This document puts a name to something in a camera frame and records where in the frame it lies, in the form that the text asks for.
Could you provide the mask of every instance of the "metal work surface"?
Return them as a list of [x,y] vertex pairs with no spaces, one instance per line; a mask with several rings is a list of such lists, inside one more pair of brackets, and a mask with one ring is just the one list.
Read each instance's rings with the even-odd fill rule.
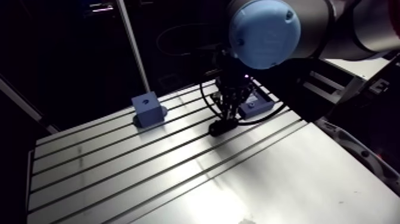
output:
[[399,223],[400,199],[289,108],[213,138],[197,86],[160,101],[160,125],[127,108],[38,140],[28,223]]

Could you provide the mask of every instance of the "metal bar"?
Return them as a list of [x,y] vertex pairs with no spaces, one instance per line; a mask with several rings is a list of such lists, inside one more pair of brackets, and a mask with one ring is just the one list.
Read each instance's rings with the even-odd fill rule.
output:
[[[31,118],[33,118],[36,122],[42,125],[40,123],[42,115],[40,115],[31,105],[29,105],[25,99],[19,96],[19,94],[16,93],[16,91],[13,90],[12,87],[10,87],[9,84],[7,84],[1,76],[0,76],[0,90],[6,96],[8,96],[14,103],[16,103],[23,111],[25,111],[25,113],[27,113]],[[57,129],[53,127],[53,125],[49,125],[44,128],[51,134],[55,134],[58,132]]]
[[126,11],[124,0],[117,0],[118,8],[120,9],[120,14],[122,21],[125,26],[126,33],[128,35],[130,46],[132,47],[133,55],[135,56],[136,64],[139,69],[140,76],[142,78],[143,86],[146,92],[150,92],[149,82],[147,81],[145,68],[140,57],[138,45],[136,43],[135,35],[133,34],[132,26],[130,25],[128,12]]

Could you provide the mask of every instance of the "cable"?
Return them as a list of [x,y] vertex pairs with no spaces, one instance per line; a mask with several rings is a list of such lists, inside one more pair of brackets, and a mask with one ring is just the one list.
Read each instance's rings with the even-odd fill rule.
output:
[[[213,107],[208,103],[208,101],[207,101],[207,99],[206,99],[206,97],[205,97],[205,95],[204,95],[203,84],[202,84],[202,83],[199,84],[199,88],[200,88],[201,97],[203,98],[203,100],[204,100],[205,104],[207,105],[207,107],[208,107],[217,117],[219,117],[220,119],[222,119],[221,115],[220,115],[217,111],[215,111],[215,109],[213,109]],[[252,122],[239,122],[238,125],[239,125],[239,126],[249,126],[249,125],[255,125],[255,124],[260,123],[260,122],[264,122],[264,121],[266,121],[266,120],[271,119],[271,118],[272,118],[273,116],[275,116],[277,113],[281,112],[285,107],[286,107],[286,104],[282,104],[277,110],[275,110],[274,112],[270,113],[269,115],[267,115],[267,116],[265,116],[265,117],[263,117],[263,118],[261,118],[261,119],[254,120],[254,121],[252,121]]]
[[200,88],[201,98],[203,98],[203,100],[204,100],[205,104],[207,105],[207,107],[208,107],[217,117],[219,117],[220,119],[222,119],[221,114],[217,113],[217,112],[215,111],[215,109],[213,109],[213,107],[208,103],[206,97],[204,96],[204,92],[203,92],[203,83],[200,83],[200,84],[199,84],[199,88]]
[[258,119],[258,120],[254,120],[254,121],[252,121],[252,122],[239,122],[238,125],[239,125],[239,126],[249,126],[249,125],[255,125],[255,124],[257,124],[257,123],[264,122],[264,121],[266,121],[266,120],[271,119],[271,118],[272,118],[273,116],[275,116],[277,113],[281,112],[285,107],[286,107],[286,104],[282,104],[282,105],[281,105],[278,109],[276,109],[274,112],[272,112],[272,113],[266,115],[266,116],[263,117],[263,118],[260,118],[260,119]]
[[164,51],[160,47],[160,39],[161,39],[161,37],[163,35],[165,35],[166,33],[168,33],[169,31],[172,31],[174,29],[178,29],[178,28],[181,28],[181,27],[186,27],[186,26],[206,26],[206,25],[210,25],[210,24],[209,23],[188,23],[188,24],[182,24],[182,25],[178,25],[178,26],[174,26],[174,27],[168,28],[168,29],[164,30],[162,33],[160,33],[160,35],[158,35],[158,37],[157,37],[157,39],[155,41],[155,44],[156,44],[158,50],[161,53],[163,53],[165,55],[168,55],[168,56],[187,56],[187,55],[190,55],[190,52],[186,52],[186,53],[182,53],[182,54],[172,54],[172,53]]

